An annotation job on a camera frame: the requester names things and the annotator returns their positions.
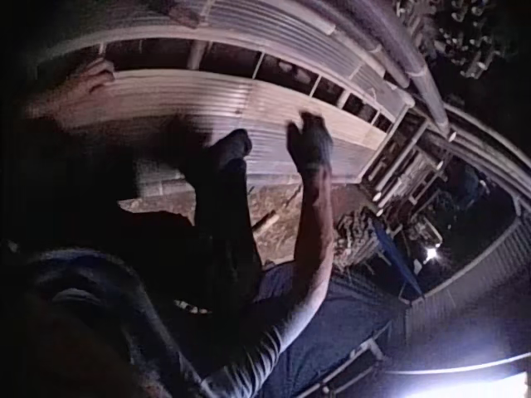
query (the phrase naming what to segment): person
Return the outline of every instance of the person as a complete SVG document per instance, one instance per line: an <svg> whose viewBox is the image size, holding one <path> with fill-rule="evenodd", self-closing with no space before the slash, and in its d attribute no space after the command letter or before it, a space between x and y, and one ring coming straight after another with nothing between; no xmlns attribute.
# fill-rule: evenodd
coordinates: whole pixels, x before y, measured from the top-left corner
<svg viewBox="0 0 531 398"><path fill-rule="evenodd" d="M64 135L49 118L105 90L113 72L98 59L33 97L25 108L38 121L31 126ZM38 222L27 217L38 224L31 231L30 224L14 228L16 278L2 292L3 332L11 333L8 351L16 358L10 382L21 395L254 396L318 311L332 272L332 139L320 116L302 112L301 120L286 134L303 184L295 260L290 287L272 312L253 303L262 281L246 199L244 158L252 145L244 129L178 160L196 192L194 226L125 214L108 198L72 205L83 189L67 200L50 192L67 209L50 207ZM76 180L72 170L60 175ZM184 312L174 300L204 311Z"/></svg>

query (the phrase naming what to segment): black glove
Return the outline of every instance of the black glove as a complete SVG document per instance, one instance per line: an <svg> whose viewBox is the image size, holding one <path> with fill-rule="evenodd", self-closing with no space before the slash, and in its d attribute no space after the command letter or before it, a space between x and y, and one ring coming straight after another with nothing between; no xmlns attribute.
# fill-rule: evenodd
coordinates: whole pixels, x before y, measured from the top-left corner
<svg viewBox="0 0 531 398"><path fill-rule="evenodd" d="M302 130L295 123L288 124L288 152L301 175L317 171L320 167L331 168L332 137L322 117L302 112Z"/></svg>

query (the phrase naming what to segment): hand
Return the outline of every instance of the hand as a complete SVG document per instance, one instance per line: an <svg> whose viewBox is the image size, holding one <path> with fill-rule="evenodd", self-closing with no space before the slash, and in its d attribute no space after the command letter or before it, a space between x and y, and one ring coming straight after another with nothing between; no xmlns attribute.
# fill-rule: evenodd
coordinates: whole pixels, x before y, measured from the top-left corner
<svg viewBox="0 0 531 398"><path fill-rule="evenodd" d="M288 124L288 152L304 177L322 168L331 170L333 141L322 117L309 112L301 112L302 129L295 123Z"/></svg>
<svg viewBox="0 0 531 398"><path fill-rule="evenodd" d="M113 63L98 58L78 68L59 87L30 99L26 106L27 116L31 118L53 116L64 106L84 99L111 81L114 81Z"/></svg>

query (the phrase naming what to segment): floor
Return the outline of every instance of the floor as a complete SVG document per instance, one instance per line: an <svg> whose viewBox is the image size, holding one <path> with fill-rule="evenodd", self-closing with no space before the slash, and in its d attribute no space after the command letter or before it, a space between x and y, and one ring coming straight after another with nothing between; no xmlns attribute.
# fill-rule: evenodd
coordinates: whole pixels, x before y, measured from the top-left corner
<svg viewBox="0 0 531 398"><path fill-rule="evenodd" d="M265 266L268 266L268 261L278 264L293 258L302 200L302 196L297 195L299 190L298 185L249 187L249 210L253 225L270 211L275 210L280 216L273 226L256 239ZM366 200L355 185L334 185L332 190L334 221L337 222L344 213L358 210ZM193 192L181 192L122 201L120 205L128 211L170 211L193 220L195 195Z"/></svg>

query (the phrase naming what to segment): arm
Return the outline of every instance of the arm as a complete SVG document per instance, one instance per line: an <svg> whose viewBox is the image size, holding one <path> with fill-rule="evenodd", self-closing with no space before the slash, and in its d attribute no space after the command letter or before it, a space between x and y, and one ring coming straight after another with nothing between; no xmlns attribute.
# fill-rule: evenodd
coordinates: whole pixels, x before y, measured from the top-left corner
<svg viewBox="0 0 531 398"><path fill-rule="evenodd" d="M280 323L283 352L306 328L326 296L334 259L330 198L332 138L321 117L302 113L302 129L288 126L288 151L303 181L291 309Z"/></svg>
<svg viewBox="0 0 531 398"><path fill-rule="evenodd" d="M214 396L253 396L275 368L279 355L308 326L328 290L334 256L330 200L332 139L322 118L312 114L301 116L301 130L294 124L288 126L288 150L304 188L293 288L276 322L203 381L202 386Z"/></svg>

